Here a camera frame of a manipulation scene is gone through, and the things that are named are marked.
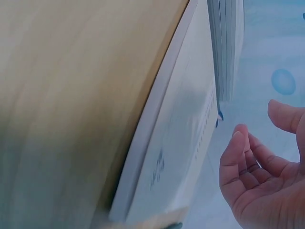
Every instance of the wooden surface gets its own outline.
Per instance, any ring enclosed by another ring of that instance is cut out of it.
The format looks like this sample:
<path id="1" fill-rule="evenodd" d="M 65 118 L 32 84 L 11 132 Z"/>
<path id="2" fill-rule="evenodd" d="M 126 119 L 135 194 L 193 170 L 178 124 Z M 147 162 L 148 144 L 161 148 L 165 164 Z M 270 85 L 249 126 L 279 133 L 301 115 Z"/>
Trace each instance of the wooden surface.
<path id="1" fill-rule="evenodd" d="M 187 1 L 0 1 L 0 228 L 109 206 Z"/>

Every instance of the palm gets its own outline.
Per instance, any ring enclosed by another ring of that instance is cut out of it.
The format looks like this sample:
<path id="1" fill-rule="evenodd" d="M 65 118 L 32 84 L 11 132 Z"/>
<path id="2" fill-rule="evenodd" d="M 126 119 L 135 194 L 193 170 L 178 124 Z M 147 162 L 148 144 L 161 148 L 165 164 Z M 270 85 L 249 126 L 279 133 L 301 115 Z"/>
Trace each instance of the palm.
<path id="1" fill-rule="evenodd" d="M 268 112 L 277 127 L 297 133 L 301 151 L 305 149 L 305 110 L 292 109 L 272 101 Z M 238 125 L 234 133 L 221 158 L 220 187 L 235 218 L 245 229 L 281 228 L 283 224 L 283 228 L 297 228 L 294 210 L 305 192 L 305 166 L 275 156 L 245 125 Z"/>

